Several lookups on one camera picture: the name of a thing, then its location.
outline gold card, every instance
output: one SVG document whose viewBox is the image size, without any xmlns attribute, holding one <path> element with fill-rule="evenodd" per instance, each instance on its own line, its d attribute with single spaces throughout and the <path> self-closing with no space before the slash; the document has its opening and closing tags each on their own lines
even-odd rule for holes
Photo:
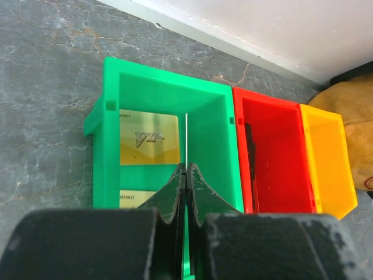
<svg viewBox="0 0 373 280">
<path fill-rule="evenodd" d="M 119 208 L 136 208 L 147 201 L 155 191 L 119 191 Z"/>
<path fill-rule="evenodd" d="M 180 162 L 176 115 L 119 110 L 121 165 L 172 165 Z"/>
</svg>

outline gray marble surface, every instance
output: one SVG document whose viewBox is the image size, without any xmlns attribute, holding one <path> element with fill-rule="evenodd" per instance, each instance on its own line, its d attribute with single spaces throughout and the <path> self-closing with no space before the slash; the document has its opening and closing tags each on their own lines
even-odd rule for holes
<svg viewBox="0 0 373 280">
<path fill-rule="evenodd" d="M 0 252 L 34 209 L 91 207 L 92 140 L 82 127 L 106 56 L 301 103 L 316 94 L 94 0 L 0 1 Z M 368 268 L 373 209 L 358 194 L 343 223 Z"/>
</svg>

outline red plastic bin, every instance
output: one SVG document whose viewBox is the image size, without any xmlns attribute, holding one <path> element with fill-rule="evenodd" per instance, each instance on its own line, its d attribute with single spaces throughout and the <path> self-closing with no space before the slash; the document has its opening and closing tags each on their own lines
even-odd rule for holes
<svg viewBox="0 0 373 280">
<path fill-rule="evenodd" d="M 238 87 L 233 100 L 245 213 L 315 213 L 300 105 Z M 245 123 L 256 145 L 254 194 Z"/>
</svg>

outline plastic bin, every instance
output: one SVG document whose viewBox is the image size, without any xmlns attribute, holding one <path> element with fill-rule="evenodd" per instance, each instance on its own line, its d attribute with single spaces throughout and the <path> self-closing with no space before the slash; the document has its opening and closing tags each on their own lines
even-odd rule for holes
<svg viewBox="0 0 373 280">
<path fill-rule="evenodd" d="M 300 107 L 317 211 L 341 219 L 357 205 L 342 117 Z"/>
<path fill-rule="evenodd" d="M 233 99 L 245 213 L 316 212 L 299 104 L 238 87 Z M 256 145 L 254 194 L 245 123 Z"/>
<path fill-rule="evenodd" d="M 231 88 L 115 58 L 104 61 L 103 94 L 84 123 L 84 134 L 93 134 L 94 207 L 119 207 L 121 189 L 157 191 L 176 167 L 119 164 L 119 109 L 177 115 L 183 162 L 188 113 L 188 161 L 195 162 L 209 185 L 243 212 Z M 186 278 L 187 234 L 186 230 Z"/>
</svg>

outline tan leather object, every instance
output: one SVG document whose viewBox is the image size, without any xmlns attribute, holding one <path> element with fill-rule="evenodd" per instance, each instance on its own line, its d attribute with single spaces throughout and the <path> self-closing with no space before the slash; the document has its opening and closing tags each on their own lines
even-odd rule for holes
<svg viewBox="0 0 373 280">
<path fill-rule="evenodd" d="M 355 188 L 373 190 L 373 74 L 340 82 L 308 104 L 342 115 Z"/>
</svg>

